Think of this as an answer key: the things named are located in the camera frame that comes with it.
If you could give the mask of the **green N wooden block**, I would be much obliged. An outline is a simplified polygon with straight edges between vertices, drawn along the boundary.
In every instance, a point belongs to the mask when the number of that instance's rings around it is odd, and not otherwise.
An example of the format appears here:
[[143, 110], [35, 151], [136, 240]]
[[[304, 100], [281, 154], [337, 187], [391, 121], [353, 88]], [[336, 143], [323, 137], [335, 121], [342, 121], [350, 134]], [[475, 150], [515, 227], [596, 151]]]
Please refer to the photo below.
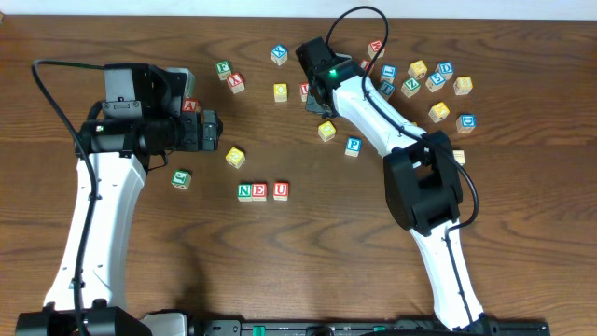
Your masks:
[[240, 202], [251, 202], [252, 201], [252, 184], [241, 183], [237, 188], [237, 198]]

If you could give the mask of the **red E wooden block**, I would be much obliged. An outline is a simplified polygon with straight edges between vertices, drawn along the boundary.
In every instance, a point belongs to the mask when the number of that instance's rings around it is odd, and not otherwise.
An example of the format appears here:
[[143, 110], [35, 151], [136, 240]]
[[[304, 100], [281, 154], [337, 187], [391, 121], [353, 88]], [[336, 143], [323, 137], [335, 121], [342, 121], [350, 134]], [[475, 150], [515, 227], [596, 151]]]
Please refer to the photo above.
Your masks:
[[267, 200], [268, 185], [266, 183], [253, 183], [251, 187], [251, 199], [253, 202], [265, 202]]

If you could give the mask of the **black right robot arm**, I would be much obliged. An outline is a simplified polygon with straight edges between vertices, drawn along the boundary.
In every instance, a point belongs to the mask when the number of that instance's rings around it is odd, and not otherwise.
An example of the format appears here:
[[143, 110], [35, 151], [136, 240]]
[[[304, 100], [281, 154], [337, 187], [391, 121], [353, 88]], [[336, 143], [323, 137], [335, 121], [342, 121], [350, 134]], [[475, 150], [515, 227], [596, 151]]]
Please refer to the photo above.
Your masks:
[[302, 44], [296, 55], [316, 103], [348, 119], [382, 157], [388, 209], [419, 248], [436, 318], [446, 329], [472, 330], [484, 310], [466, 268], [459, 210], [461, 184], [471, 178], [455, 160], [451, 140], [402, 117], [366, 71], [335, 53], [323, 38]]

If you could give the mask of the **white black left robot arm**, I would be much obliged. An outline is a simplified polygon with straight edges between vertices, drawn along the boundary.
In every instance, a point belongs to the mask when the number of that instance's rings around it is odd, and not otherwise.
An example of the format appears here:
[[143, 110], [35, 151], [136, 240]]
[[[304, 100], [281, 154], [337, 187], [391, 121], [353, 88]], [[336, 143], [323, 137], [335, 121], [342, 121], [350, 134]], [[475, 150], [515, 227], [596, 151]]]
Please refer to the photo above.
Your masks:
[[179, 311], [138, 319], [126, 311], [125, 263], [132, 217], [150, 159], [175, 151], [215, 151], [223, 123], [192, 99], [186, 68], [147, 63], [101, 66], [105, 98], [80, 128], [47, 88], [40, 90], [72, 135], [76, 206], [60, 269], [39, 312], [22, 313], [18, 335], [198, 335]]

